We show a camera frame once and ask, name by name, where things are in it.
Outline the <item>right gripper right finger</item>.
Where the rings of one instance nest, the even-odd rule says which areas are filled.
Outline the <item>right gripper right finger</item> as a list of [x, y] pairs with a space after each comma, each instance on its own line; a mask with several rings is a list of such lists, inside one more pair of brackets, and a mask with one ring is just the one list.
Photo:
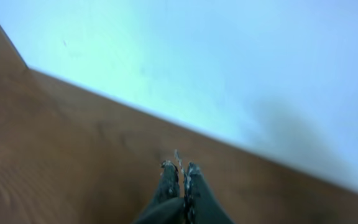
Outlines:
[[185, 177], [185, 223], [234, 224], [216, 200], [198, 165], [188, 164]]

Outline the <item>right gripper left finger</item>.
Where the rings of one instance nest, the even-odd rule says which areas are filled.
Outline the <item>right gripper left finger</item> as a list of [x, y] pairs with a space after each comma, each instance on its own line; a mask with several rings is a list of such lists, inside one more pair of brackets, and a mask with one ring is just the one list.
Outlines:
[[172, 161], [163, 161], [157, 189], [149, 204], [133, 221], [135, 224], [183, 223], [184, 198], [180, 197], [178, 169]]

